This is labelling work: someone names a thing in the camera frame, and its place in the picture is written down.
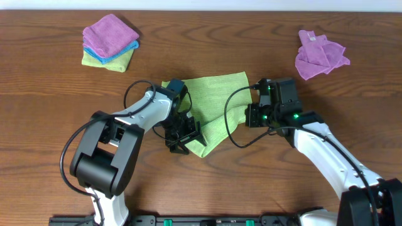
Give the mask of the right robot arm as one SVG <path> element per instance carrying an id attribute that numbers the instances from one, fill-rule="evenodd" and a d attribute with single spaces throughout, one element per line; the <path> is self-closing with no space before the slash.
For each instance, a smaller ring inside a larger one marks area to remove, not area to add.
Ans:
<path id="1" fill-rule="evenodd" d="M 401 226 L 401 182 L 385 180 L 357 160 L 314 111 L 304 111 L 292 78 L 261 79 L 259 96 L 247 106 L 247 127 L 267 127 L 305 155 L 337 194 L 338 212 L 323 208 L 298 213 L 297 225 Z"/>

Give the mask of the green microfiber cloth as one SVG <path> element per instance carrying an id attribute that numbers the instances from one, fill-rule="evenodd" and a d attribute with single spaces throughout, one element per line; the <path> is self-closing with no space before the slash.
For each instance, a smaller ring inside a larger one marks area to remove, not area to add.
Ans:
<path id="1" fill-rule="evenodd" d="M 251 92 L 237 89 L 247 87 L 245 72 L 201 77 L 184 81 L 191 97 L 185 97 L 180 109 L 190 109 L 191 115 L 200 122 L 206 145 L 191 141 L 185 145 L 200 158 L 206 157 L 228 134 L 246 121 L 244 111 L 252 102 Z"/>

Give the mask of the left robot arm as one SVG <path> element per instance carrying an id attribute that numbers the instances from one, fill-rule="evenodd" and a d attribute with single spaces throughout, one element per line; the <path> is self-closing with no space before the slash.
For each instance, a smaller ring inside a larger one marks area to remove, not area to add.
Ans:
<path id="1" fill-rule="evenodd" d="M 126 189 L 136 166 L 144 135 L 161 126 L 163 139 L 171 153 L 189 154 L 189 142 L 205 139 L 198 121 L 189 110 L 180 110 L 189 96 L 185 82 L 173 79 L 166 87 L 151 84 L 142 99 L 124 110 L 107 114 L 95 112 L 67 141 L 83 136 L 70 163 L 70 174 L 79 188 L 70 188 L 90 196 L 95 208 L 92 218 L 83 224 L 125 225 L 129 211 L 124 203 Z"/>

